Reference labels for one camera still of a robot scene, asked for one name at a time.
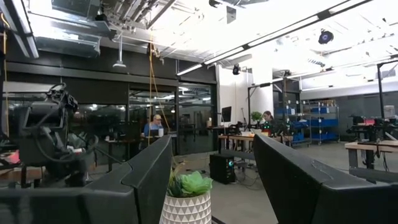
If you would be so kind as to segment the black desk monitor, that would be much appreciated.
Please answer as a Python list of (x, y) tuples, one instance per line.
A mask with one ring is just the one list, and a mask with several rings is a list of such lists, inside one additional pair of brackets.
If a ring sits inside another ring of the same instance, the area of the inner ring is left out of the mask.
[(221, 121), (228, 123), (231, 121), (232, 107), (227, 106), (221, 109)]

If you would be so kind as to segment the silver rectangular ceiling duct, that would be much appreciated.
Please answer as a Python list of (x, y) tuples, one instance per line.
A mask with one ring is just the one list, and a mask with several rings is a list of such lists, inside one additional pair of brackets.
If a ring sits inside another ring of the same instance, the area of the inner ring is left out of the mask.
[(113, 39), (101, 0), (24, 0), (37, 48), (95, 58), (100, 40)]

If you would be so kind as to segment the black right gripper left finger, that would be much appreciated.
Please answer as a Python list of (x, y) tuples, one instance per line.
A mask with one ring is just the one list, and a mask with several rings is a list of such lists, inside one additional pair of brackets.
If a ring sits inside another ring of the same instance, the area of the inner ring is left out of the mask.
[(84, 187), (0, 190), (0, 224), (159, 224), (171, 163), (163, 136)]

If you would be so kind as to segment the succulent in white patterned pot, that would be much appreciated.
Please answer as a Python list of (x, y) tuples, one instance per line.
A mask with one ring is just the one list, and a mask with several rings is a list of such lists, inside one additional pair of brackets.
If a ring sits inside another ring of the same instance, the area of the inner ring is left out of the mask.
[(213, 179), (198, 171), (181, 174), (181, 168), (171, 169), (159, 224), (212, 224)]

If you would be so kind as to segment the white pendant lamp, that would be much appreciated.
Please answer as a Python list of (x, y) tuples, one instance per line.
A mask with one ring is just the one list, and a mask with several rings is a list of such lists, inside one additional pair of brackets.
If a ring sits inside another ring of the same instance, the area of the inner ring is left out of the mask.
[(120, 34), (118, 38), (118, 60), (113, 64), (113, 67), (126, 68), (123, 62), (123, 35)]

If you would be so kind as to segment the black metal stand frame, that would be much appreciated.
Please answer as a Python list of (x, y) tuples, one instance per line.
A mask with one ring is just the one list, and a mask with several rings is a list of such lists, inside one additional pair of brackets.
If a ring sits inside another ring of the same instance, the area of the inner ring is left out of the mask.
[(247, 104), (249, 120), (254, 111), (263, 114), (265, 111), (274, 113), (273, 88), (271, 83), (252, 84), (247, 88)]
[(397, 65), (398, 65), (398, 59), (390, 60), (388, 62), (381, 62), (381, 63), (378, 63), (376, 65), (376, 68), (377, 68), (377, 81), (378, 81), (378, 89), (379, 89), (379, 104), (380, 104), (381, 118), (382, 119), (385, 119), (386, 117), (385, 117), (385, 114), (384, 114), (384, 98), (383, 98), (383, 90), (382, 90), (382, 79), (383, 79), (383, 77), (382, 77), (381, 68), (384, 65), (387, 65), (387, 64), (390, 64), (390, 63), (394, 63), (394, 62), (397, 62)]

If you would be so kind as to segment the person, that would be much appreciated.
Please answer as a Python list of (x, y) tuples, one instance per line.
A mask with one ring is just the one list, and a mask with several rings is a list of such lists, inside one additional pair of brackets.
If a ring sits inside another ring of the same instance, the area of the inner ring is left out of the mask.
[(270, 111), (265, 111), (262, 114), (264, 120), (264, 128), (269, 132), (269, 136), (276, 136), (279, 131), (279, 124), (277, 120), (274, 119)]
[(144, 126), (144, 137), (160, 136), (162, 130), (162, 117), (159, 114), (155, 114), (152, 121)]

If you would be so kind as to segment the wooden work table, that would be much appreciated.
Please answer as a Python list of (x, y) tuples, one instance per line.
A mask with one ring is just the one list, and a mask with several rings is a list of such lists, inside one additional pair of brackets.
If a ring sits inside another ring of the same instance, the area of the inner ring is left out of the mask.
[[(345, 144), (345, 149), (348, 150), (349, 174), (370, 182), (398, 182), (398, 172), (376, 170), (374, 168), (374, 157), (376, 154), (382, 155), (383, 152), (398, 154), (398, 141), (348, 142)], [(358, 165), (358, 151), (365, 151), (364, 164), (366, 168)]]
[(221, 134), (216, 143), (219, 154), (249, 159), (253, 155), (253, 140), (255, 134), (248, 136)]

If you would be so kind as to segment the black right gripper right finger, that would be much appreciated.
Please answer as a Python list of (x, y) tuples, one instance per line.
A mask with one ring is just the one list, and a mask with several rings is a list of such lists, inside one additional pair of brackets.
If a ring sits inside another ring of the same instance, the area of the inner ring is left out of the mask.
[(373, 184), (264, 135), (253, 140), (278, 224), (398, 224), (398, 184)]

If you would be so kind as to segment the linear ceiling light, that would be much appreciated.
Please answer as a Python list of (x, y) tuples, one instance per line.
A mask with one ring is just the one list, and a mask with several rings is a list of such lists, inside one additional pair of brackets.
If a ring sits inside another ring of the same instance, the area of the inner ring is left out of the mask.
[(362, 6), (364, 4), (367, 4), (373, 0), (344, 0), (341, 3), (338, 3), (332, 7), (326, 8), (316, 14), (312, 14), (311, 16), (305, 17), (299, 21), (296, 21), (292, 24), (289, 24), (288, 26), (285, 26), (279, 30), (275, 30), (271, 32), (270, 34), (263, 35), (257, 39), (254, 39), (248, 43), (245, 43), (243, 45), (239, 45), (238, 47), (223, 52), (220, 55), (217, 55), (209, 60), (205, 60), (204, 62), (192, 65), (191, 67), (188, 67), (182, 71), (178, 71), (176, 73), (176, 76), (182, 76), (186, 75), (187, 73), (190, 73), (194, 70), (197, 70), (199, 68), (202, 68), (204, 66), (211, 65), (213, 63), (219, 62), (221, 60), (227, 59), (229, 57), (232, 57), (234, 55), (240, 54), (242, 52), (245, 52), (247, 50), (253, 49), (255, 47), (258, 47), (262, 44), (268, 43), (272, 40), (275, 40), (279, 37), (282, 37), (284, 35), (290, 34), (292, 32), (298, 31), (300, 29), (306, 28), (308, 26), (314, 25), (318, 22), (324, 21), (326, 19), (329, 19), (333, 16), (337, 16), (338, 14), (342, 14), (346, 11), (349, 11), (351, 9), (354, 9), (356, 7)]

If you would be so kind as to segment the metal shelf with blue bins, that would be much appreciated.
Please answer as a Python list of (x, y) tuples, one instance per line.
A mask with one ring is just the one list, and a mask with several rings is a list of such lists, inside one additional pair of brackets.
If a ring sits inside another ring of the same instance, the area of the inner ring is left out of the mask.
[(340, 109), (335, 100), (302, 101), (304, 118), (310, 128), (310, 139), (318, 145), (339, 142)]
[(311, 130), (308, 115), (303, 112), (301, 104), (287, 104), (275, 109), (275, 115), (280, 124), (286, 128), (284, 139), (291, 147), (309, 146)]

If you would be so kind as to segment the black computer tower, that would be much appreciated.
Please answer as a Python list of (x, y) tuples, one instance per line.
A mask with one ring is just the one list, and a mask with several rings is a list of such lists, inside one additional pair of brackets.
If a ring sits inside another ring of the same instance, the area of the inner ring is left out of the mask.
[(234, 157), (226, 154), (210, 155), (210, 177), (221, 184), (235, 182)]

